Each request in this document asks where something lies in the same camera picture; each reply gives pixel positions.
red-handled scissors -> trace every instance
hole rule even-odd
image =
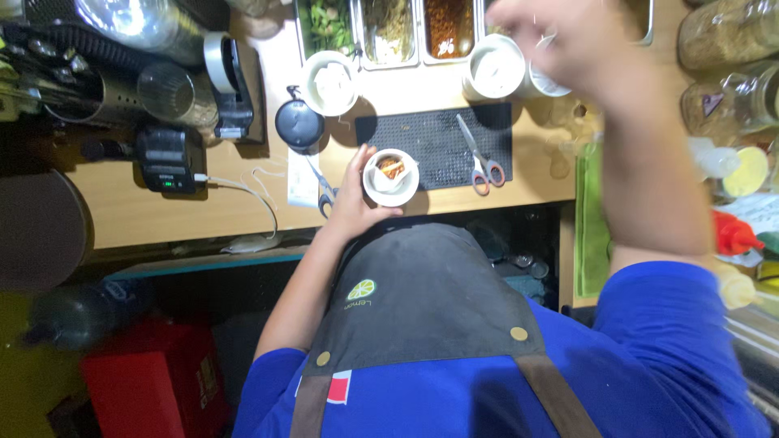
[[[502,186],[506,182],[506,174],[503,173],[503,168],[500,167],[500,164],[493,160],[485,160],[481,156],[479,149],[476,147],[476,140],[474,140],[474,136],[465,124],[463,117],[459,114],[456,117],[457,122],[460,123],[460,131],[465,136],[465,143],[468,144],[471,153],[474,155],[474,171],[471,173],[471,184],[474,185],[476,193],[487,196],[489,194],[489,185],[492,184],[495,187]]]

tape roll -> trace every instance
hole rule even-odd
[[[226,38],[229,39],[230,35],[225,32],[209,32],[206,34],[203,42],[206,70],[208,70],[208,77],[211,78],[211,83],[220,93],[237,93],[238,90],[233,88],[230,78],[227,76],[227,71],[224,69],[224,57],[229,55],[222,52],[222,41]]]

blue shirt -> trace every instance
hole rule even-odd
[[[708,271],[674,262],[620,270],[593,329],[530,306],[549,358],[603,436],[769,436]],[[305,360],[290,348],[255,360],[233,436],[289,436]],[[356,369],[345,398],[326,404],[322,436],[556,436],[509,356]]]

blue trim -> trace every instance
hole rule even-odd
[[[208,264],[195,265],[189,267],[172,267],[168,269],[149,270],[145,272],[144,271],[141,272],[119,271],[106,276],[105,279],[106,280],[127,280],[129,278],[157,277],[160,275],[184,274],[187,272],[198,272],[201,270],[214,270],[214,269],[225,269],[228,267],[263,265],[266,263],[290,262],[292,260],[300,260],[302,258],[303,258],[303,254],[293,254],[291,256],[268,257],[265,259],[235,260],[234,262],[208,263]]]

scissors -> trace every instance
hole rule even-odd
[[[308,165],[311,166],[311,170],[314,171],[314,175],[316,175],[316,179],[319,180],[319,185],[322,186],[323,193],[319,197],[319,212],[327,219],[327,214],[325,213],[325,205],[329,205],[330,209],[333,209],[333,203],[336,201],[336,195],[338,194],[338,189],[334,189],[330,187],[330,184],[327,183],[327,180],[325,177],[320,174],[316,168],[314,167],[314,164],[311,164],[311,161],[308,159],[308,157],[305,158],[305,160],[308,162]]]
[[[468,144],[468,148],[471,149],[471,153],[474,155],[474,171],[471,173],[471,184],[474,185],[476,193],[487,196],[489,194],[489,185],[492,184],[495,187],[503,186],[503,183],[506,182],[506,174],[503,173],[503,168],[500,167],[500,164],[493,160],[487,161],[481,156],[479,149],[476,147],[476,140],[474,140],[471,130],[468,129],[463,117],[459,114],[457,115],[457,122],[460,123],[460,131],[462,131],[465,136],[465,143]],[[493,176],[493,170],[496,170],[496,173],[500,174],[500,178],[495,178]],[[480,185],[484,186],[483,190],[479,189]]]

